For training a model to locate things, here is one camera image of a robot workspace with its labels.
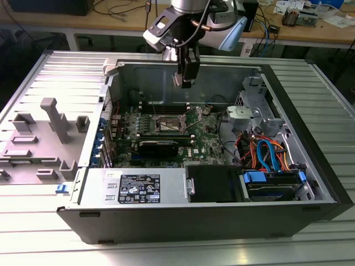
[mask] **computer case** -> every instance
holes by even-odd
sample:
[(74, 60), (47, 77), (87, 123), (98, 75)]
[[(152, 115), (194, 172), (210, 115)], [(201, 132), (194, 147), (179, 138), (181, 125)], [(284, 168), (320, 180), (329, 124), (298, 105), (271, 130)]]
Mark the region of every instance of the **computer case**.
[(244, 0), (243, 7), (245, 11), (240, 12), (243, 16), (245, 16), (248, 21), (245, 25), (244, 32), (250, 32), (251, 27), (254, 23), (255, 14), (257, 11), (259, 3), (257, 0)]
[(15, 12), (86, 16), (94, 0), (8, 0), (8, 3)]

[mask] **motherboard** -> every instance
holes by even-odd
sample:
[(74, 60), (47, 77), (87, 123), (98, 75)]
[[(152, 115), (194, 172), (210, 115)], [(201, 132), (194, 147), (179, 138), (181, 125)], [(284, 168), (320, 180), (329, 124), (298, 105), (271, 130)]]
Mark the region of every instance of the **motherboard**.
[(135, 106), (113, 117), (116, 168), (224, 165), (210, 106)]

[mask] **wire bundle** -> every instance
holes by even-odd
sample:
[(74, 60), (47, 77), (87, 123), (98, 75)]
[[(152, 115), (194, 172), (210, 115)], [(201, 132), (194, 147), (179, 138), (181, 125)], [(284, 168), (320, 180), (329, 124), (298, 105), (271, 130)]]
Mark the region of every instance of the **wire bundle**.
[[(268, 28), (270, 26), (270, 21), (269, 21), (269, 19), (267, 19), (265, 17), (265, 14), (264, 14), (263, 10), (261, 9), (261, 7), (258, 6), (258, 8), (261, 11), (261, 15), (256, 14), (256, 16), (258, 16), (258, 17), (255, 19), (255, 21), (258, 22), (260, 24), (260, 26), (262, 26), (261, 30), (263, 31), (264, 35), (261, 38), (258, 46), (254, 49), (254, 51), (250, 55), (250, 57), (254, 56), (255, 53), (257, 53), (258, 57), (262, 57), (265, 53), (273, 51), (275, 48), (275, 45), (276, 45), (276, 40), (278, 38), (278, 33), (277, 34), (273, 33), (273, 41), (271, 43), (268, 43), (268, 41), (270, 39), (270, 33), (268, 32)], [(264, 44), (263, 48), (261, 49), (260, 46), (265, 38), (266, 38), (265, 44)]]
[[(249, 151), (246, 152), (240, 159), (241, 163), (245, 167), (249, 167), (255, 170), (259, 170), (262, 172), (270, 172), (271, 169), (266, 164), (266, 159), (268, 157), (271, 158), (271, 163), (273, 165), (273, 169), (275, 171), (290, 171), (291, 169), (288, 166), (287, 163), (287, 158), (286, 158), (286, 151), (285, 149), (275, 140), (272, 140), (266, 136), (262, 135), (247, 135), (242, 137), (243, 134), (240, 134), (235, 146), (236, 147), (241, 147), (240, 141), (243, 139), (244, 141), (249, 140)], [(261, 147), (267, 147), (268, 148), (268, 153), (265, 155), (264, 158), (261, 156)]]

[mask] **warning label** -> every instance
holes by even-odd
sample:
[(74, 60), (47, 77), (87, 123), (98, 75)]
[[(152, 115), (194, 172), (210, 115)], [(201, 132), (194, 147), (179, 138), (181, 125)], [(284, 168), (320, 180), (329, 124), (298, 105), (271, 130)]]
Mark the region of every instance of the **warning label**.
[(121, 175), (118, 202), (160, 203), (160, 175)]

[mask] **white paper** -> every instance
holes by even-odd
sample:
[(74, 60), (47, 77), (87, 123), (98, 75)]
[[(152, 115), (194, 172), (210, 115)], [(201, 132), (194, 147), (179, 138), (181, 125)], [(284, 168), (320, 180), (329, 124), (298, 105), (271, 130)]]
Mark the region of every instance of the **white paper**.
[(304, 1), (297, 1), (297, 2), (277, 1), (273, 12), (277, 14), (284, 14), (288, 7), (302, 10), (304, 5), (305, 5)]
[(342, 18), (339, 16), (334, 16), (331, 18), (324, 19), (325, 22), (337, 26), (339, 28), (345, 28), (347, 26), (352, 25), (352, 21), (350, 19)]

